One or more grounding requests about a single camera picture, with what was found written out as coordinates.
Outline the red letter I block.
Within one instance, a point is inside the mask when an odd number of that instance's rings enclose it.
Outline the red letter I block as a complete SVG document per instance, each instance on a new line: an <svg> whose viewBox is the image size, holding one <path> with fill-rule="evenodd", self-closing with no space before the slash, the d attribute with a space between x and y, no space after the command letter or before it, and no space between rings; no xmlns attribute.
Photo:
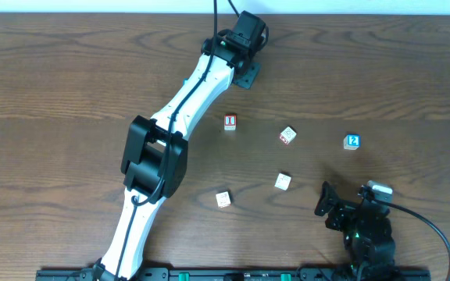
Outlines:
<svg viewBox="0 0 450 281"><path fill-rule="evenodd" d="M236 115L225 115L224 116L224 129L225 130L236 130L237 128L237 116Z"/></svg>

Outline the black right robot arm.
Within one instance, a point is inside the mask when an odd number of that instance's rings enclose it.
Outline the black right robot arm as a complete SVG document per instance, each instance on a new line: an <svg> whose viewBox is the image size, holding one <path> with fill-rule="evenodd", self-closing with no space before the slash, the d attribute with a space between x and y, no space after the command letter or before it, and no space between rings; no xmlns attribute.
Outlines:
<svg viewBox="0 0 450 281"><path fill-rule="evenodd" d="M328 229L343 233L345 250L351 257L331 274L333 280L380 280L392 276L395 267L395 242L391 236L390 203L393 190L386 184L368 181L361 186L360 203L340 198L329 182L322 184L314 214L326 216Z"/></svg>

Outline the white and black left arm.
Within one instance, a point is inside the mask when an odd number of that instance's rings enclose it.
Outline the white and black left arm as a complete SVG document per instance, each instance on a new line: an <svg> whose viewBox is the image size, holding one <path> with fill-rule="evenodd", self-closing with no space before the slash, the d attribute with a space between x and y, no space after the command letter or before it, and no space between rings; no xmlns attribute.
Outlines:
<svg viewBox="0 0 450 281"><path fill-rule="evenodd" d="M268 38L263 20L241 12L233 28L214 30L204 41L197 66L176 95L151 118L132 121L120 166L123 210L109 249L93 266L93 279L130 280L138 273L156 214L185 176L192 131L231 84L250 88L259 71L253 58Z"/></svg>

